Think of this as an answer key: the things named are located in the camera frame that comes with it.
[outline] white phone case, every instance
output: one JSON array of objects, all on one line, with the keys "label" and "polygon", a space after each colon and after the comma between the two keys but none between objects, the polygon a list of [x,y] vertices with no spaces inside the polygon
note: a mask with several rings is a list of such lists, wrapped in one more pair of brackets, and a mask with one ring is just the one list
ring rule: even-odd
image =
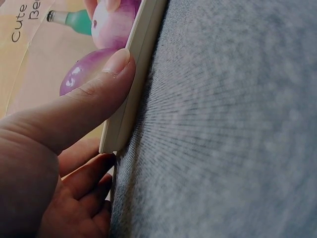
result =
[{"label": "white phone case", "polygon": [[105,121],[100,153],[123,149],[131,136],[166,2],[167,0],[141,2],[126,45],[136,62],[134,81],[124,103]]}]

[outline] fingernail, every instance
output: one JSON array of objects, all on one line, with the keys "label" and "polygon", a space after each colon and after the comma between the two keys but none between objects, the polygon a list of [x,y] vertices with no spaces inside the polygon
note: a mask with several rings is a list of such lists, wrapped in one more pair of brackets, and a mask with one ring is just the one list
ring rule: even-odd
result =
[{"label": "fingernail", "polygon": [[124,48],[114,53],[107,61],[103,72],[120,73],[130,61],[130,52]]},{"label": "fingernail", "polygon": [[121,0],[106,0],[106,8],[108,12],[114,12],[120,6]]}]

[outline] bottle neck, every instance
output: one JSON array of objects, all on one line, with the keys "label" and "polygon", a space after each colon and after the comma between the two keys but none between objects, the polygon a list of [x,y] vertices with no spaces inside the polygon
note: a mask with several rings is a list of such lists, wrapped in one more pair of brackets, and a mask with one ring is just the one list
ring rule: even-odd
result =
[{"label": "bottle neck", "polygon": [[49,11],[46,20],[48,22],[54,22],[62,25],[66,25],[66,19],[69,12],[67,11]]}]

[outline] hand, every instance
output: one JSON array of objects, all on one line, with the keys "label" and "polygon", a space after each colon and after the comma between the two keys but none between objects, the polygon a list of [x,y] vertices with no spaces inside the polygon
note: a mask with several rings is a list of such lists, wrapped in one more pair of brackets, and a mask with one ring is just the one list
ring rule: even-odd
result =
[{"label": "hand", "polygon": [[[60,176],[95,155],[96,142],[69,147],[118,109],[134,74],[133,57],[121,49],[108,60],[103,72],[82,87],[0,121],[0,237],[27,237],[36,234],[40,224],[39,235],[44,237],[49,237],[46,231],[79,238],[87,237],[88,232],[89,237],[101,237],[106,232],[101,230],[101,223],[106,229],[108,203],[97,211],[101,203],[95,195],[102,190],[103,197],[111,179],[105,175],[96,183],[114,158],[98,155],[64,180]],[[85,153],[79,147],[86,148]]]},{"label": "hand", "polygon": [[[106,7],[108,12],[116,11],[121,3],[121,0],[101,0],[101,1],[106,2]],[[90,19],[92,19],[98,4],[97,0],[84,0],[84,4],[86,6]]]},{"label": "hand", "polygon": [[79,141],[59,156],[59,174],[65,177],[58,178],[38,238],[107,237],[111,211],[105,199],[112,177],[106,172],[115,155],[97,155],[98,148],[98,139]]}]

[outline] gray fabric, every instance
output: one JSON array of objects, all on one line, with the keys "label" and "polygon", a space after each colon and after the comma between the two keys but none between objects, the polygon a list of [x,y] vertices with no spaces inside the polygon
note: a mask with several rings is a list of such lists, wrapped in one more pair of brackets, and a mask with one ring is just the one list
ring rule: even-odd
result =
[{"label": "gray fabric", "polygon": [[317,237],[317,1],[171,0],[111,237]]}]

